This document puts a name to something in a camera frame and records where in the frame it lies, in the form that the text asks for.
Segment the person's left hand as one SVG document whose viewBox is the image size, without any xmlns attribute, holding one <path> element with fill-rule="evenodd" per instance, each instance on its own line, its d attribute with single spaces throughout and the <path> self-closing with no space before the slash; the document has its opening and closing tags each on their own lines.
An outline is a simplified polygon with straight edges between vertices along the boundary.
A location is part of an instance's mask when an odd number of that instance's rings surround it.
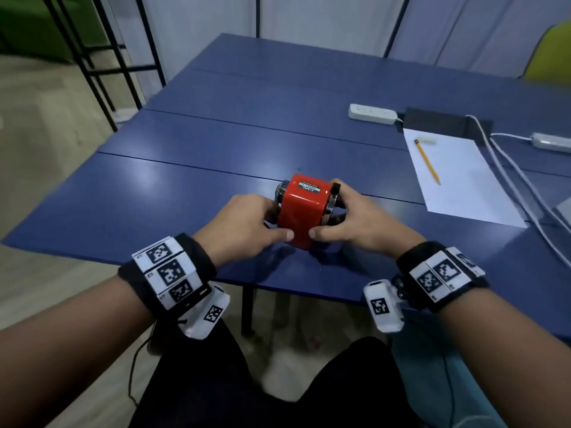
<svg viewBox="0 0 571 428">
<path fill-rule="evenodd" d="M 216 267 L 257 256 L 261 228 L 274 219 L 275 202 L 259 194 L 237 194 L 202 229 L 192 236 Z"/>
</svg>

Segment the person's right hand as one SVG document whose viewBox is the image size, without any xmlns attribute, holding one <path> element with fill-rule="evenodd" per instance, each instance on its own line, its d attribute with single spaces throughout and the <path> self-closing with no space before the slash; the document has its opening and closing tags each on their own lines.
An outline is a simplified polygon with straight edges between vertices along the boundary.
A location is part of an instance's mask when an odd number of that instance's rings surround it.
<svg viewBox="0 0 571 428">
<path fill-rule="evenodd" d="M 340 179 L 340 197 L 346 206 L 346 217 L 337 225 L 351 231 L 350 243 L 366 251 L 398 259 L 415 246 L 426 241 L 417 231 L 401 223 L 369 197 L 358 193 Z"/>
</svg>

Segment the red pencil sharpener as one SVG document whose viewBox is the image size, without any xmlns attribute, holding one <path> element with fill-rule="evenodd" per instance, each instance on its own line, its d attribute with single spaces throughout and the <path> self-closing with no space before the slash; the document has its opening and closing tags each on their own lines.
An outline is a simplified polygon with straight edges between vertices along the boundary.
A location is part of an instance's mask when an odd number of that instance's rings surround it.
<svg viewBox="0 0 571 428">
<path fill-rule="evenodd" d="M 337 182 L 303 174 L 296 174 L 276 187 L 275 203 L 280 208 L 277 226 L 294 232 L 291 246 L 309 251 L 314 244 L 309 235 L 312 228 L 334 226 L 344 220 L 344 215 L 333 215 L 335 209 L 345 208 L 340 187 Z"/>
</svg>

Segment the person's left forearm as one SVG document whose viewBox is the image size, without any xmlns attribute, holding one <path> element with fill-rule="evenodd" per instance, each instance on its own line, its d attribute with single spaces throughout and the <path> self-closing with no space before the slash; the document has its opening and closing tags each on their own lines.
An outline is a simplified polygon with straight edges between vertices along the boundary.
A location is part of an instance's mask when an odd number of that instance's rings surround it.
<svg viewBox="0 0 571 428">
<path fill-rule="evenodd" d="M 153 323 L 118 276 L 0 331 L 0 428 L 43 428 Z"/>
</svg>

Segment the person's right forearm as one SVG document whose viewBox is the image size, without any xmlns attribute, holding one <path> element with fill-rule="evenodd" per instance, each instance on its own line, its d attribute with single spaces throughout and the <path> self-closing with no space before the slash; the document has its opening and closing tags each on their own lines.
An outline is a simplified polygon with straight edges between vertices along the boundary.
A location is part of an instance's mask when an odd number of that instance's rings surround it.
<svg viewBox="0 0 571 428">
<path fill-rule="evenodd" d="M 571 347 L 490 289 L 464 293 L 437 316 L 510 428 L 571 428 Z"/>
</svg>

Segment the black table leg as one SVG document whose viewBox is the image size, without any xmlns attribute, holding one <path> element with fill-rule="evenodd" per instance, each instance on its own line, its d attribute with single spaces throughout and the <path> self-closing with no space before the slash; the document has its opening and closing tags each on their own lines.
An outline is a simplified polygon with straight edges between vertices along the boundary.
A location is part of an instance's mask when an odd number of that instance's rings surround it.
<svg viewBox="0 0 571 428">
<path fill-rule="evenodd" d="M 254 335 L 252 328 L 253 306 L 256 296 L 256 287 L 244 286 L 241 294 L 240 334 L 245 338 Z"/>
</svg>

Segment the black marker wristband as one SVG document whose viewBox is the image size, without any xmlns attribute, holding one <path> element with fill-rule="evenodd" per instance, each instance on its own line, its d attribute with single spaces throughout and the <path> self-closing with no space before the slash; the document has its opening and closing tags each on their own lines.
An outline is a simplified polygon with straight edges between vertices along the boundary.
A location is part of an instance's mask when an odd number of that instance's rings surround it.
<svg viewBox="0 0 571 428">
<path fill-rule="evenodd" d="M 391 283 L 418 311 L 432 313 L 472 289 L 488 289 L 486 273 L 456 247 L 436 241 L 422 242 L 396 259 L 399 274 Z"/>
<path fill-rule="evenodd" d="M 211 293 L 217 269 L 203 247 L 181 233 L 134 253 L 118 269 L 157 320 L 183 324 L 188 312 Z"/>
</svg>

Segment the yellow pencil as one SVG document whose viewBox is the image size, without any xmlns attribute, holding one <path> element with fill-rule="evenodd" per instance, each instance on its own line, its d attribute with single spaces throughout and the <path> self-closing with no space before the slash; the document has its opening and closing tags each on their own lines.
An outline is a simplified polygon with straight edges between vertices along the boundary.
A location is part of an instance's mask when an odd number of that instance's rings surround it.
<svg viewBox="0 0 571 428">
<path fill-rule="evenodd" d="M 426 165 L 428 171 L 431 173 L 436 184 L 441 185 L 440 177 L 439 177 L 438 173 L 436 172 L 436 170 L 434 169 L 428 155 L 425 153 L 419 139 L 415 139 L 414 144 L 415 144 L 416 148 L 418 149 L 420 156 L 422 157 L 423 161 L 425 162 L 425 165 Z"/>
</svg>

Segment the white power strip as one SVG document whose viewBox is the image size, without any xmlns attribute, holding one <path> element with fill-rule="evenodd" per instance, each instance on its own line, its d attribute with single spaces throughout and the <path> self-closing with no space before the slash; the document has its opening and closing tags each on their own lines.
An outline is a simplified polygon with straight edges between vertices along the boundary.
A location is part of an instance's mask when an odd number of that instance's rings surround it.
<svg viewBox="0 0 571 428">
<path fill-rule="evenodd" d="M 348 109 L 350 119 L 362 122 L 374 122 L 378 124 L 393 125 L 402 122 L 398 114 L 391 109 L 350 104 Z"/>
</svg>

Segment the white paper sheet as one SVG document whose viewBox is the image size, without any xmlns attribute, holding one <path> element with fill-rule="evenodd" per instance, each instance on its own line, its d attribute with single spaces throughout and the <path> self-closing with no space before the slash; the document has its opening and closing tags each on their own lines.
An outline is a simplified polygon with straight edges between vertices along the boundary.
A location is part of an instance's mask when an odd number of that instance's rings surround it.
<svg viewBox="0 0 571 428">
<path fill-rule="evenodd" d="M 428 211 L 495 224 L 526 228 L 518 208 L 505 192 L 473 140 L 403 129 Z M 414 144 L 417 136 L 433 137 L 422 144 L 441 185 L 437 185 Z"/>
</svg>

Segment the black flat box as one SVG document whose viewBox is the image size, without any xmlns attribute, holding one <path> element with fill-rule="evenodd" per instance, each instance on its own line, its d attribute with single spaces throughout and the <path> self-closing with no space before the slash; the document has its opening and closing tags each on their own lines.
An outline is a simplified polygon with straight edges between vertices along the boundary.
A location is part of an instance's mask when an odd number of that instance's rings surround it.
<svg viewBox="0 0 571 428">
<path fill-rule="evenodd" d="M 475 121 L 473 117 L 447 114 L 426 109 L 407 107 L 403 115 L 403 129 L 419 130 L 426 133 L 459 137 L 473 140 L 478 147 L 484 147 L 484 137 L 492 133 L 494 123 L 491 120 Z"/>
</svg>

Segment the person's black trousers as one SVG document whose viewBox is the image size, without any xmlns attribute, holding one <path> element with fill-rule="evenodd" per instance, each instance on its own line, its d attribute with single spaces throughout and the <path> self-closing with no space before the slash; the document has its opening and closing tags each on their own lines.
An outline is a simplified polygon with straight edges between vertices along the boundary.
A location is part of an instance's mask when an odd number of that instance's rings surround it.
<svg viewBox="0 0 571 428">
<path fill-rule="evenodd" d="M 421 428 L 390 348 L 351 343 L 294 402 L 253 379 L 220 320 L 200 341 L 172 332 L 128 428 Z"/>
</svg>

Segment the yellow-green chair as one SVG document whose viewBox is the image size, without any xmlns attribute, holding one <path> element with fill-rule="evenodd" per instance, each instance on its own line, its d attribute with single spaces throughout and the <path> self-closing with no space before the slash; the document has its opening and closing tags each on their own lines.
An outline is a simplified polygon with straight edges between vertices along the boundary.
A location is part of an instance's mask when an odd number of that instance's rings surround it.
<svg viewBox="0 0 571 428">
<path fill-rule="evenodd" d="M 571 20 L 544 32 L 520 78 L 571 87 Z"/>
</svg>

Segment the green sofa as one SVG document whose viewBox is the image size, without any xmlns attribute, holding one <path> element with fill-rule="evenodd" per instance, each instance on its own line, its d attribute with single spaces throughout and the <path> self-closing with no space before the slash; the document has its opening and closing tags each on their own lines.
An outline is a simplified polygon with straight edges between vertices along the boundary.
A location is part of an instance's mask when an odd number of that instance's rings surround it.
<svg viewBox="0 0 571 428">
<path fill-rule="evenodd" d="M 92 0 L 62 2 L 85 46 L 108 43 Z M 73 61 L 43 0 L 0 0 L 0 54 Z"/>
</svg>

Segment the black metal rack frame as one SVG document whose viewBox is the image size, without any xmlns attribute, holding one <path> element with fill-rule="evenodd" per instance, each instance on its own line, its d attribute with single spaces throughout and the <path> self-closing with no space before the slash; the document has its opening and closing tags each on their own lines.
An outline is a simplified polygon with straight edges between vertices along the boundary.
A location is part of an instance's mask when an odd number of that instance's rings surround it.
<svg viewBox="0 0 571 428">
<path fill-rule="evenodd" d="M 136 89 L 132 75 L 140 72 L 155 72 L 159 78 L 161 87 L 167 85 L 163 67 L 160 61 L 159 52 L 157 50 L 151 25 L 148 20 L 146 5 L 144 0 L 135 0 L 135 5 L 139 13 L 142 27 L 144 29 L 147 44 L 149 46 L 153 62 L 150 64 L 128 65 L 123 51 L 127 49 L 125 43 L 119 43 L 116 33 L 111 26 L 108 14 L 104 10 L 102 0 L 91 0 L 94 6 L 97 18 L 103 27 L 107 44 L 104 45 L 85 45 L 75 26 L 73 19 L 65 6 L 63 0 L 42 0 L 50 14 L 55 26 L 59 30 L 64 42 L 66 43 L 73 61 L 79 67 L 84 79 L 86 80 L 92 94 L 94 95 L 99 107 L 101 108 L 105 119 L 109 123 L 112 132 L 117 132 L 118 128 L 128 122 L 134 114 L 142 109 L 143 103 L 139 91 Z M 100 51 L 111 50 L 118 62 L 117 67 L 112 68 L 96 68 L 92 61 L 91 55 Z M 112 102 L 102 78 L 104 76 L 121 75 L 125 79 L 127 88 L 131 94 L 135 108 L 126 108 L 119 111 Z"/>
</svg>

